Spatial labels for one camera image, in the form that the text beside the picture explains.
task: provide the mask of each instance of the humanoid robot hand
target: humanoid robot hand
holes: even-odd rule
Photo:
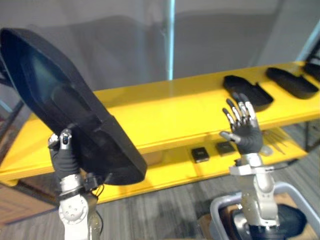
[[[231,132],[221,131],[220,136],[228,141],[235,142],[241,155],[259,153],[263,146],[263,136],[255,110],[244,94],[233,93],[232,96],[238,107],[229,98],[226,102],[230,106],[234,117],[226,108],[222,109],[230,123]]]

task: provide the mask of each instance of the metal finger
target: metal finger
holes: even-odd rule
[[[241,137],[239,137],[237,134],[234,134],[232,132],[228,131],[221,131],[220,136],[226,139],[227,141],[235,142],[236,144],[240,143]]]
[[[60,139],[60,149],[68,150],[71,149],[72,133],[69,128],[62,130],[59,136]]]
[[[238,109],[236,108],[236,106],[234,105],[234,103],[229,99],[227,98],[226,99],[226,103],[230,106],[234,116],[235,116],[235,119],[237,121],[237,124],[240,125],[241,123],[241,117],[240,117],[240,114],[238,112]]]
[[[224,112],[224,114],[226,115],[226,118],[228,119],[228,121],[230,123],[231,130],[234,130],[235,129],[235,121],[232,118],[231,114],[225,108],[222,108],[222,111]]]
[[[237,102],[238,107],[239,107],[239,109],[241,111],[242,121],[244,123],[246,123],[247,122],[247,118],[248,118],[248,113],[247,113],[247,108],[245,106],[245,103],[243,102],[243,100],[240,98],[240,96],[236,92],[232,93],[232,97]]]
[[[53,133],[48,139],[48,148],[53,149],[59,143],[59,137]]]
[[[244,105],[249,113],[249,121],[253,127],[258,127],[257,116],[254,107],[249,101],[248,97],[243,93],[240,93],[240,98],[243,100]]]

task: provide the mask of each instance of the small black box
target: small black box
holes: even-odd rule
[[[234,153],[236,150],[228,141],[218,142],[215,145],[220,156],[225,156]]]
[[[209,154],[205,147],[191,149],[191,154],[196,163],[201,163],[209,160]]]

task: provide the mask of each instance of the cable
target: cable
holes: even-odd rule
[[[96,196],[99,197],[104,190],[105,190],[105,185],[102,184],[102,190],[101,190],[101,192],[99,192],[99,194],[97,194]]]
[[[266,170],[266,172],[273,172],[273,171],[276,171],[276,170],[281,170],[281,169],[285,169],[293,164],[295,164],[299,159],[295,158],[291,161],[287,161],[287,162],[280,162],[280,163],[276,163],[276,164],[273,164],[271,166],[271,168],[268,170]]]
[[[100,213],[99,213],[97,210],[96,210],[95,212],[96,212],[96,214],[99,216],[99,218],[100,218],[100,220],[101,220],[101,229],[100,229],[100,235],[101,235],[101,234],[102,234],[102,231],[103,231],[103,229],[104,229],[104,220],[102,219]]]
[[[96,194],[94,194],[96,197],[98,197],[98,192],[100,191],[101,185],[98,187],[98,189],[96,190]]]

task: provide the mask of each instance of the black plastic tray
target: black plastic tray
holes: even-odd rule
[[[245,78],[229,75],[224,77],[223,87],[230,93],[245,94],[253,105],[255,111],[263,111],[274,101],[265,90],[263,90],[259,83],[252,85]]]
[[[62,52],[25,29],[2,29],[0,43],[5,68],[22,100],[57,135],[72,130],[75,154],[87,173],[110,185],[145,178],[144,159]]]
[[[319,88],[307,81],[302,75],[295,76],[276,67],[269,67],[265,74],[280,87],[299,99],[309,99],[319,91]]]
[[[320,81],[320,65],[307,62],[307,63],[303,66],[303,70],[304,70],[307,74],[309,74],[309,75],[311,75],[312,77],[314,77],[316,80]]]

